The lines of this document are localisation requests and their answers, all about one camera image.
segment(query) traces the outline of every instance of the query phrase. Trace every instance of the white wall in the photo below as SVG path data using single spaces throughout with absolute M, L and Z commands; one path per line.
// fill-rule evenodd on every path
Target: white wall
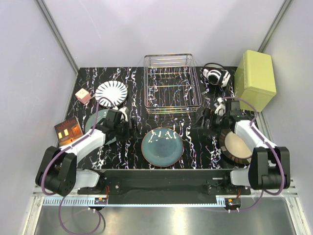
M 45 0 L 79 67 L 143 66 L 147 54 L 192 53 L 238 65 L 257 50 L 283 0 Z
M 17 235 L 75 74 L 34 0 L 0 1 L 0 227 Z
M 313 1 L 294 1 L 265 53 L 272 55 L 277 95 L 264 109 L 273 140 L 291 154 L 295 180 L 313 231 Z

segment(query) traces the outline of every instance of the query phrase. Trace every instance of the black and white striped plate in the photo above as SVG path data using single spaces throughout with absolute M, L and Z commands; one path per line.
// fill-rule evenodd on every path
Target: black and white striped plate
M 112 103 L 108 102 L 106 99 L 100 101 L 100 105 L 104 107 L 115 107 L 119 106 L 127 97 L 126 86 L 119 81 L 108 81 L 102 83 L 96 90 L 95 93 L 96 100 L 98 101 L 101 97 L 108 98 Z

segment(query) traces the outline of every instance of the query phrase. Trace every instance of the pink cube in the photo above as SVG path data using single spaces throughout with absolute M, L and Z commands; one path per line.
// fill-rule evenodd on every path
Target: pink cube
M 88 91 L 86 91 L 84 88 L 80 89 L 76 94 L 76 98 L 82 102 L 83 104 L 86 104 L 89 100 L 91 100 L 91 96 Z

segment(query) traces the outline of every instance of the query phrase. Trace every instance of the wire dish rack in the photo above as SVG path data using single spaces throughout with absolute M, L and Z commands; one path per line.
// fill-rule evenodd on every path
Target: wire dish rack
M 201 94 L 192 54 L 146 55 L 144 95 L 149 114 L 195 112 Z

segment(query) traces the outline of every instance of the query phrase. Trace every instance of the green box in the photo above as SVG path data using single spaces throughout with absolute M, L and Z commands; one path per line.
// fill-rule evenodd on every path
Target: green box
M 271 56 L 247 50 L 235 72 L 235 96 L 250 102 L 260 112 L 275 95 Z M 240 108 L 252 111 L 243 102 L 240 102 Z

